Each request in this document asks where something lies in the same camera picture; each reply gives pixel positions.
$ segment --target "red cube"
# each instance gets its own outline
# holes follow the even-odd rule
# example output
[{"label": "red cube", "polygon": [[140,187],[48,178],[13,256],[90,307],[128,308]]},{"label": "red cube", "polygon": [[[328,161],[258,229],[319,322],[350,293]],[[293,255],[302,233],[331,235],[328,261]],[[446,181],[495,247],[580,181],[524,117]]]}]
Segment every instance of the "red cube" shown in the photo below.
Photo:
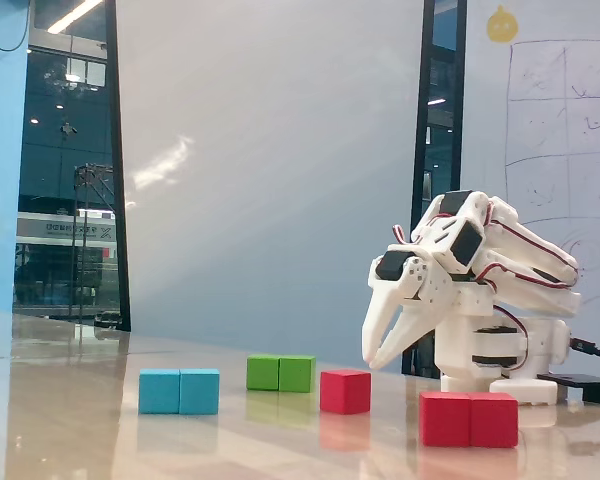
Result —
[{"label": "red cube", "polygon": [[320,410],[342,415],[371,410],[371,374],[357,370],[322,372]]},{"label": "red cube", "polygon": [[468,447],[471,399],[466,393],[420,394],[420,441],[431,447]]},{"label": "red cube", "polygon": [[471,393],[471,445],[518,445],[518,401],[507,393]]}]

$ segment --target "black frame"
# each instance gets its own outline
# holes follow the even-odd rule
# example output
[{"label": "black frame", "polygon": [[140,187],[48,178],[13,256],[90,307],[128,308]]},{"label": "black frame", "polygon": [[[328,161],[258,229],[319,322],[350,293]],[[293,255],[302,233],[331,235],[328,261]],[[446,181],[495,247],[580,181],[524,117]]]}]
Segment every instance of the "black frame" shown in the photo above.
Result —
[{"label": "black frame", "polygon": [[124,168],[122,160],[122,122],[120,120],[120,75],[118,71],[118,21],[115,0],[106,0],[107,22],[107,74],[111,89],[111,156],[115,187],[116,241],[118,247],[118,285],[120,289],[121,324],[118,327],[131,331],[131,304],[129,301],[129,262],[127,260],[127,226],[124,200]]},{"label": "black frame", "polygon": [[434,0],[425,0],[422,20],[422,53],[420,54],[416,148],[413,164],[413,193],[411,195],[411,230],[418,224],[422,212],[422,179],[424,178],[424,158],[427,150],[427,118],[429,116],[428,103],[429,84],[431,83],[431,58],[433,56],[434,16]]},{"label": "black frame", "polygon": [[[458,0],[458,20],[456,29],[455,51],[455,95],[453,109],[453,138],[451,146],[451,189],[460,189],[461,156],[462,156],[462,113],[464,106],[464,75],[467,40],[467,0]],[[429,81],[431,58],[435,53],[451,54],[446,49],[433,45],[434,12],[428,11],[425,3],[425,23],[422,32],[422,60],[420,64],[420,97],[418,99],[418,130],[416,133],[416,155],[413,169],[413,196],[411,200],[411,230],[422,216],[422,190],[424,180],[424,163],[426,153],[426,127],[428,118]],[[403,375],[416,374],[420,376],[439,378],[440,370],[434,363],[433,353],[435,338],[433,333],[423,337],[416,345],[402,353]]]}]

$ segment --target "blue wall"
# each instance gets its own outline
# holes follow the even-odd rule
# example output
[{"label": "blue wall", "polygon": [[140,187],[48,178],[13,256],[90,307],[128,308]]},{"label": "blue wall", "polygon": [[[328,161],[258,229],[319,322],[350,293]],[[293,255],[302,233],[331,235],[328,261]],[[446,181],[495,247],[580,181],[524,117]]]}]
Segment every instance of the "blue wall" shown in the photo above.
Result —
[{"label": "blue wall", "polygon": [[[15,47],[27,20],[27,0],[0,0],[0,46]],[[25,40],[15,52],[0,51],[0,310],[11,310],[16,221],[27,71]]]}]

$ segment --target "cyan block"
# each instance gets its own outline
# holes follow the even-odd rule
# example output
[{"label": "cyan block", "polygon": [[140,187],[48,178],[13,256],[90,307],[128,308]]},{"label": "cyan block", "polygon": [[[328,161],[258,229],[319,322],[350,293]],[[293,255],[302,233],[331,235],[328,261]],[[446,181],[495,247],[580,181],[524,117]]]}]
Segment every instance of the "cyan block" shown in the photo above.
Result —
[{"label": "cyan block", "polygon": [[180,370],[180,415],[217,415],[219,398],[218,370]]},{"label": "cyan block", "polygon": [[138,413],[178,413],[180,370],[140,371]]}]

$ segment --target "green block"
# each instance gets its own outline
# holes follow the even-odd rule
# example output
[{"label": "green block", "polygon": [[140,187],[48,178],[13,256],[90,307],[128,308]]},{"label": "green block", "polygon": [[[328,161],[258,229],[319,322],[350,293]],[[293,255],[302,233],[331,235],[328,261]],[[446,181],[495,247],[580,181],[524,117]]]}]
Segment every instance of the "green block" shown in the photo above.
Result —
[{"label": "green block", "polygon": [[278,390],[280,357],[249,355],[247,357],[247,390]]},{"label": "green block", "polygon": [[281,392],[313,392],[316,357],[290,355],[280,357],[279,375]]}]

